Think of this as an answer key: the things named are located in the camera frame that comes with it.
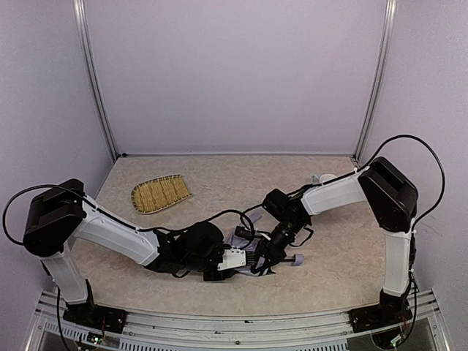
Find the aluminium front rail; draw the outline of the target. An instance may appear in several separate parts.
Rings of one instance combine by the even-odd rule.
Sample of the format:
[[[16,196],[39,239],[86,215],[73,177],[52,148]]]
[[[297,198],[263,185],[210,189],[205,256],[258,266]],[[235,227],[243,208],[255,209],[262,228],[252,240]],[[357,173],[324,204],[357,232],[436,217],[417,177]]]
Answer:
[[[61,318],[64,302],[44,291],[22,350],[449,350],[432,291],[411,292],[408,319],[363,323],[355,312],[220,317],[129,310],[102,328]]]

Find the lilac umbrella with black lining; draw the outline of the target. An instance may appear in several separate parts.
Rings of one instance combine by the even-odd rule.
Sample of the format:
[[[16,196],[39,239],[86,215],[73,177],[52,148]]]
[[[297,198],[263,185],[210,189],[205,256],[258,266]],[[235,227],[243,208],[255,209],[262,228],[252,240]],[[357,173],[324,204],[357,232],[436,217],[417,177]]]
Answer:
[[[227,242],[233,247],[237,249],[244,250],[246,252],[246,265],[244,267],[236,268],[237,272],[243,273],[250,276],[264,276],[267,274],[252,274],[250,272],[251,267],[254,264],[254,252],[257,248],[259,243],[271,243],[276,246],[283,246],[285,248],[285,252],[287,247],[299,247],[302,244],[297,244],[296,236],[297,234],[305,229],[309,231],[308,236],[306,239],[303,239],[303,242],[307,242],[314,233],[312,229],[309,228],[311,224],[311,219],[308,216],[302,216],[298,214],[290,214],[281,221],[277,223],[274,229],[267,231],[255,228],[252,231],[253,234],[259,233],[263,236],[262,239],[257,239],[254,241],[245,241],[241,238],[236,238],[234,236],[234,231],[231,231],[230,235],[227,238]],[[245,219],[241,220],[241,223],[238,226],[242,226],[250,230],[250,225],[247,224]],[[300,254],[295,254],[292,257],[288,257],[286,253],[286,257],[280,263],[292,263],[292,265],[300,265],[303,262],[303,256]]]

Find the aluminium corner post right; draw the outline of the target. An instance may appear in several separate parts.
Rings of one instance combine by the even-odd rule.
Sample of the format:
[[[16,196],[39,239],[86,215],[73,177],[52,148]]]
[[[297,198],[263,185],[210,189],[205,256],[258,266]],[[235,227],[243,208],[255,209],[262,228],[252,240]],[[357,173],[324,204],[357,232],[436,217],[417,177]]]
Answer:
[[[382,34],[380,38],[380,46],[377,54],[377,63],[374,71],[374,77],[371,84],[369,100],[366,105],[363,124],[358,137],[358,142],[355,147],[352,158],[356,164],[359,164],[363,158],[363,152],[366,147],[371,125],[374,121],[377,104],[380,97],[381,88],[384,81],[385,69],[390,51],[392,34],[397,12],[397,0],[387,0],[385,6],[385,17],[382,26]]]

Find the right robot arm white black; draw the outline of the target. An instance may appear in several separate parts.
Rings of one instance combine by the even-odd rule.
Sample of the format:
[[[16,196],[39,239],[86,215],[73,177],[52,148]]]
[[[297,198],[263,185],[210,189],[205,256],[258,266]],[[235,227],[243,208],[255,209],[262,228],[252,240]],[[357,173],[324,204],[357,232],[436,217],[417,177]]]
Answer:
[[[273,298],[296,312],[379,304],[399,310],[411,288],[414,185],[389,161],[261,204],[272,228],[256,240],[255,275],[276,272]]]

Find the aluminium corner post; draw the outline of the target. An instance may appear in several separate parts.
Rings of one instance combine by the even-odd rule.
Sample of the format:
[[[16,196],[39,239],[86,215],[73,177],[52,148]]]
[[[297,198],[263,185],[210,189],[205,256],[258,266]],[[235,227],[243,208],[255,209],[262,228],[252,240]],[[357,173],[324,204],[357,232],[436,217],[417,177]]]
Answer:
[[[110,159],[113,163],[119,157],[118,148],[116,145],[113,132],[110,127],[110,122],[107,117],[105,110],[104,100],[102,98],[102,92],[99,86],[99,80],[97,77],[97,70],[94,63],[94,57],[92,52],[91,37],[89,34],[87,17],[86,17],[86,4],[83,0],[74,0],[73,1],[75,20],[78,28],[78,34],[80,37],[80,43],[83,51],[83,57],[85,61],[86,73],[91,89],[91,95],[94,101],[94,105],[97,111],[97,117],[99,120],[99,125],[102,130],[102,134],[105,140],[105,145],[107,146]]]
[[[377,104],[380,97],[381,88],[384,81],[385,69],[390,51],[392,34],[397,12],[397,0],[387,0],[385,6],[385,17],[382,26],[382,34],[380,38],[380,46],[377,54],[377,63],[374,71],[374,77],[371,84],[369,100],[366,105],[363,124],[358,137],[358,142],[355,147],[352,158],[356,164],[359,164],[363,158],[363,152],[366,147],[371,125],[374,121]]]

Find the woven bamboo tray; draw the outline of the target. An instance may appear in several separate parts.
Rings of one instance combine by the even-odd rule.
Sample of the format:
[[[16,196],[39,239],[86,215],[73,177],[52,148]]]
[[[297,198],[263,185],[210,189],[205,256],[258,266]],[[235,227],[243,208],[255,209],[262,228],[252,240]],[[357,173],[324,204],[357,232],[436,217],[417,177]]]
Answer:
[[[154,214],[192,196],[180,174],[166,175],[136,185],[131,201],[139,214]]]

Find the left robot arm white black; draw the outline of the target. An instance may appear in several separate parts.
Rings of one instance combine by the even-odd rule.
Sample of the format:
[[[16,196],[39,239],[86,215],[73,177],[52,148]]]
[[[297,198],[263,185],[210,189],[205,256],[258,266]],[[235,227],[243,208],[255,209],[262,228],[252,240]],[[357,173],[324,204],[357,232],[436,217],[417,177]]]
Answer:
[[[107,212],[85,194],[83,182],[77,179],[44,185],[42,191],[31,201],[23,245],[41,259],[69,305],[92,300],[91,286],[66,248],[71,237],[103,246],[150,271],[177,278],[196,271],[205,279],[223,280],[246,264],[246,252],[226,244],[221,230],[211,222],[163,233]]]

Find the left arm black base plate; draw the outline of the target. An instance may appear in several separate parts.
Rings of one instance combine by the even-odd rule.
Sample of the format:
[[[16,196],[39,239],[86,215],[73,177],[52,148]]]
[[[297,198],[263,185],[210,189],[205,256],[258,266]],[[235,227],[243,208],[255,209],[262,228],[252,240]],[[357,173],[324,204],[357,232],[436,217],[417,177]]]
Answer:
[[[63,319],[76,325],[82,325],[103,332],[122,334],[127,320],[127,311],[82,303],[67,305]]]

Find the light blue plastic jug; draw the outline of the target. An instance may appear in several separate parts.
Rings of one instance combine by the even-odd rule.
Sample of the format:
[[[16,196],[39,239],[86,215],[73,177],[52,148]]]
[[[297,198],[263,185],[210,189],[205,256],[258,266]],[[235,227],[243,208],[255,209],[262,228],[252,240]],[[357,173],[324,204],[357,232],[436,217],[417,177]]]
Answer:
[[[331,173],[325,173],[325,174],[314,174],[312,176],[312,185],[316,184],[323,184],[327,181],[331,181],[333,179],[337,178],[336,175],[331,174]]]

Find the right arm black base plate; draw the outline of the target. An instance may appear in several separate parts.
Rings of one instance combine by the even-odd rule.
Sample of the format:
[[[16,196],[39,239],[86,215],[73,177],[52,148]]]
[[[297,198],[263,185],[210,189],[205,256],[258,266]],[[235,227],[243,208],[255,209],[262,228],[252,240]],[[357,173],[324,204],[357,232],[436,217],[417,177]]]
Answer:
[[[412,312],[408,306],[399,309],[390,305],[376,304],[351,309],[349,316],[353,332],[360,333],[411,320]]]

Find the aluminium corner post left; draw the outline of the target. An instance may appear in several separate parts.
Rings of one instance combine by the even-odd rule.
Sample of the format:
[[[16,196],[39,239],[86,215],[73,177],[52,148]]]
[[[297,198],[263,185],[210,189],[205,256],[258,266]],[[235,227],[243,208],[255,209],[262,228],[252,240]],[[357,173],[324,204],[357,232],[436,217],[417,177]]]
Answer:
[[[110,159],[113,163],[119,157],[118,148],[116,145],[113,132],[110,127],[110,122],[107,117],[105,110],[104,100],[102,98],[102,92],[99,86],[99,80],[97,77],[97,70],[94,63],[94,57],[92,52],[91,37],[89,34],[87,17],[86,17],[86,4],[83,0],[74,0],[73,1],[75,20],[78,28],[78,34],[80,37],[80,43],[83,51],[83,57],[85,61],[86,73],[91,89],[91,95],[94,101],[94,105],[97,111],[97,117],[99,120],[99,125],[102,130],[102,134],[105,140],[105,145],[107,146]]]

